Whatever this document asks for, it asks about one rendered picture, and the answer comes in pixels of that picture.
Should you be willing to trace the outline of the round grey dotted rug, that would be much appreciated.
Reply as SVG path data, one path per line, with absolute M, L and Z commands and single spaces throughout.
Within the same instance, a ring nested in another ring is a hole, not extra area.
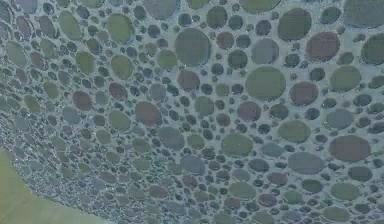
M 0 0 L 0 224 L 384 224 L 384 0 Z

